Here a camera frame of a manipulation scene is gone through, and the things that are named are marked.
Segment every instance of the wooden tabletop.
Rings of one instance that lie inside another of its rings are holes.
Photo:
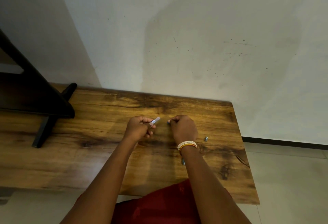
[[[259,204],[232,103],[79,87],[70,103],[75,118],[59,119],[40,149],[31,145],[42,117],[0,112],[0,186],[86,189],[136,115],[161,120],[132,153],[120,193],[144,196],[181,182],[188,175],[167,120],[187,114],[198,128],[204,159],[234,200]]]

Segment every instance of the forearm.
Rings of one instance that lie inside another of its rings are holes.
[[[199,151],[183,147],[188,177],[202,223],[250,223],[213,174]]]
[[[110,223],[133,146],[122,140],[61,224]]]

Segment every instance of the black baseboard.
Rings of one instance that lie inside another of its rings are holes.
[[[242,139],[244,142],[248,142],[248,143],[283,145],[283,146],[293,146],[293,147],[328,150],[328,145],[294,142],[294,141],[286,141],[286,140],[276,140],[276,139],[260,139],[260,138],[251,138],[251,137],[242,137]]]

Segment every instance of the person's right hand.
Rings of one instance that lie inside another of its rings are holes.
[[[188,115],[177,115],[169,120],[176,145],[184,141],[194,141],[198,137],[197,127]]]

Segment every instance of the hand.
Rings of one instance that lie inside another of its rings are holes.
[[[123,139],[136,145],[142,137],[149,138],[153,132],[149,128],[156,128],[155,125],[150,127],[149,122],[153,119],[144,116],[132,117],[126,126]]]
[[[169,120],[176,145],[184,141],[196,141],[198,137],[197,127],[188,115],[177,115]]]

